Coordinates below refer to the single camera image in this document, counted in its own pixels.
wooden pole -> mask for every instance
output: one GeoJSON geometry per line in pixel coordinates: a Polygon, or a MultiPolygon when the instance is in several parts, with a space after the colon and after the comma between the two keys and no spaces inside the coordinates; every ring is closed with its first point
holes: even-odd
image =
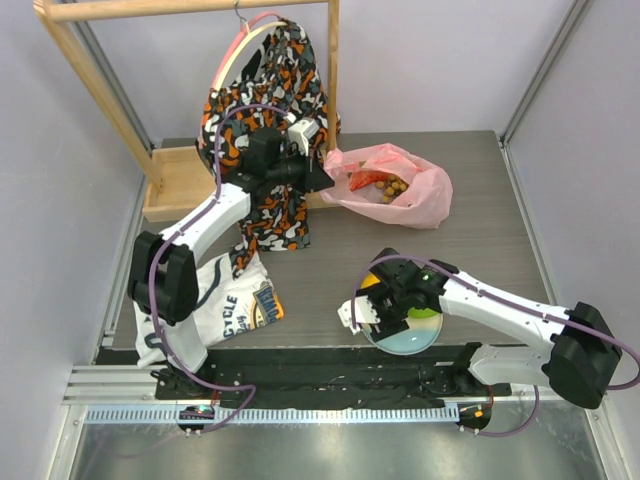
{"type": "MultiPolygon", "coordinates": [[[[327,3],[327,1],[329,0],[240,0],[239,6],[270,8],[303,3],[327,3]]],[[[81,3],[46,2],[45,6],[49,19],[58,23],[233,10],[234,0],[104,0],[81,3]]]]}
{"type": "Polygon", "coordinates": [[[329,0],[329,150],[336,148],[338,129],[338,38],[340,0],[329,0]]]}
{"type": "Polygon", "coordinates": [[[115,99],[102,75],[97,70],[87,52],[82,47],[74,33],[66,24],[53,23],[47,17],[47,7],[52,6],[51,0],[34,0],[38,18],[56,42],[62,54],[67,58],[71,67],[75,70],[82,83],[96,101],[102,112],[109,119],[116,131],[129,147],[131,154],[136,159],[145,175],[159,191],[162,190],[163,181],[160,168],[151,161],[147,149],[138,138],[129,119],[122,111],[120,104],[115,99]]]}

green object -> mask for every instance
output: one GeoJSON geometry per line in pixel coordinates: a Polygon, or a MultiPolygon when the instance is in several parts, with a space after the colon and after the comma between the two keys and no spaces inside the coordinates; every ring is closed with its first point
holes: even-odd
{"type": "Polygon", "coordinates": [[[438,315],[438,312],[430,308],[410,308],[407,315],[411,318],[430,318],[438,315]]]}

wooden clothes rack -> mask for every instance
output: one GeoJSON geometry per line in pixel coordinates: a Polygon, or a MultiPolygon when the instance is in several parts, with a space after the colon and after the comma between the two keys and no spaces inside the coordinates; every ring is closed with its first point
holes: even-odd
{"type": "MultiPolygon", "coordinates": [[[[147,152],[129,118],[108,84],[78,41],[69,22],[145,17],[178,13],[233,10],[234,0],[104,0],[83,3],[54,3],[34,0],[38,18],[56,42],[71,67],[114,126],[148,179],[143,213],[151,222],[178,220],[198,206],[215,189],[195,147],[158,148],[147,152]]],[[[307,3],[328,3],[329,8],[329,142],[336,146],[338,24],[340,0],[240,0],[239,8],[276,7],[307,3]]],[[[327,206],[318,194],[307,195],[309,208],[327,206]]]]}

snack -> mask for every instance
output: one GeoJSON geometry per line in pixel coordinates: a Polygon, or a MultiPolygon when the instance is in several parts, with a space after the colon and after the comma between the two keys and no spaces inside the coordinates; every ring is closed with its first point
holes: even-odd
{"type": "Polygon", "coordinates": [[[383,182],[383,187],[384,187],[384,182],[385,180],[387,180],[387,178],[389,177],[388,173],[385,172],[375,172],[375,171],[361,171],[361,172],[355,172],[351,175],[351,178],[349,179],[349,190],[351,190],[352,192],[354,190],[358,190],[359,188],[363,188],[366,187],[367,185],[371,185],[374,182],[383,182]]]}

pink plastic bag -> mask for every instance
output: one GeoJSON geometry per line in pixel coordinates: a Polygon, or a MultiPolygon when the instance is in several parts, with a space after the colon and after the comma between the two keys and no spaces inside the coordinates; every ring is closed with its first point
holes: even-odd
{"type": "Polygon", "coordinates": [[[379,222],[412,228],[436,228],[449,216],[453,186],[447,173],[390,143],[350,152],[333,150],[324,162],[324,169],[336,182],[334,187],[320,193],[327,203],[338,203],[379,222]],[[375,193],[367,191],[369,187],[353,192],[349,189],[349,174],[361,170],[392,173],[409,187],[391,204],[378,203],[374,200],[375,193]]]}

